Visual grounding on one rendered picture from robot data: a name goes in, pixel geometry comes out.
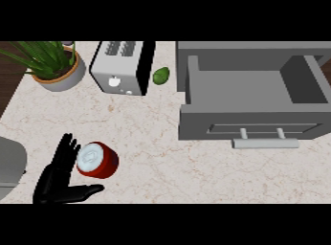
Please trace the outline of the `red can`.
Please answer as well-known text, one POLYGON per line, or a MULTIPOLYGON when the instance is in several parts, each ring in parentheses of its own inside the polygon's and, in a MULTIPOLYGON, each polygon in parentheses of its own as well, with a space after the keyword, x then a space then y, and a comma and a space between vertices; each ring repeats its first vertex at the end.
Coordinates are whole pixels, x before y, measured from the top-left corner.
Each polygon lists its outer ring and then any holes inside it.
POLYGON ((110 178, 118 167, 114 150, 101 142, 89 143, 77 156, 77 170, 82 175, 99 179, 110 178))

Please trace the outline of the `green avocado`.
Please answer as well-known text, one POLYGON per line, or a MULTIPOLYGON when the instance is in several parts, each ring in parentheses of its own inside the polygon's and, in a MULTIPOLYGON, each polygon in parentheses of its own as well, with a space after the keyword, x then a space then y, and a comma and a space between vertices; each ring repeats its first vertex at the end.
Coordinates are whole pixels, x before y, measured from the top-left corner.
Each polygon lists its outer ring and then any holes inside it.
POLYGON ((167 82, 170 77, 170 69, 167 67, 160 68, 152 74, 152 82, 161 85, 167 82))

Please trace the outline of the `grey drawer cabinet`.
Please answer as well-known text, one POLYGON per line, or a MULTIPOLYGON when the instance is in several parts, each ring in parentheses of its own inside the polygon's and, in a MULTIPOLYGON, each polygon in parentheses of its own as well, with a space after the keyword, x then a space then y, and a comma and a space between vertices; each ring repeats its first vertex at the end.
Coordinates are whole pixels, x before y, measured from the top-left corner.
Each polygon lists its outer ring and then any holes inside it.
POLYGON ((177 91, 185 91, 188 58, 201 71, 278 71, 294 56, 312 56, 322 66, 331 59, 331 41, 177 41, 177 91))

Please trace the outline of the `silver toaster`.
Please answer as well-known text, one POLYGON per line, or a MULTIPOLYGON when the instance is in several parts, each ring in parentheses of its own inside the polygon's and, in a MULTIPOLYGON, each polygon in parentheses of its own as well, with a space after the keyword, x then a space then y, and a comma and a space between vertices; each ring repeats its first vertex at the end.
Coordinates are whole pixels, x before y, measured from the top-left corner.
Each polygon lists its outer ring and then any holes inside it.
POLYGON ((99 42, 89 73, 105 93, 130 96, 148 93, 154 51, 154 41, 99 42))

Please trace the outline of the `grey open drawer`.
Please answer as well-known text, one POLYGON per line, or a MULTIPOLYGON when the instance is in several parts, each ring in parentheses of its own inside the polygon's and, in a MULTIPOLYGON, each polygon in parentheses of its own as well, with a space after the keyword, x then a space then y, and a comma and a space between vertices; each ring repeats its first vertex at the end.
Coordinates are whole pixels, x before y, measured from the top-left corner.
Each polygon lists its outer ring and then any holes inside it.
POLYGON ((312 56, 276 71, 203 71, 188 58, 182 140, 312 140, 331 133, 331 86, 312 56))

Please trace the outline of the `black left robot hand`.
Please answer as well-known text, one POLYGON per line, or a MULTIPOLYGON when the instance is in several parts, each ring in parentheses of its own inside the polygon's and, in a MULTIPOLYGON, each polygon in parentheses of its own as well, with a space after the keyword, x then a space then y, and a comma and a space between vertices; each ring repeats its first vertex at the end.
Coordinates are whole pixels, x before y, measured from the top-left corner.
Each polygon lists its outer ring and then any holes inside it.
POLYGON ((73 168, 82 145, 73 138, 71 133, 65 133, 43 173, 33 193, 34 204, 67 204, 84 201, 105 187, 101 184, 70 186, 73 168))

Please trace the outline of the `green potted plant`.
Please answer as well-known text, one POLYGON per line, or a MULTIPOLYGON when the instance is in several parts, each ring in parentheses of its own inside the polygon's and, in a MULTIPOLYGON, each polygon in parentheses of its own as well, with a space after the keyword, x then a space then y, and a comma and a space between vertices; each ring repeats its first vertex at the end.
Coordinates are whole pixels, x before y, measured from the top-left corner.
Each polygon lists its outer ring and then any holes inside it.
POLYGON ((76 47, 61 41, 11 42, 21 56, 0 49, 0 54, 22 65, 27 74, 52 92, 70 90, 83 80, 86 66, 76 47))

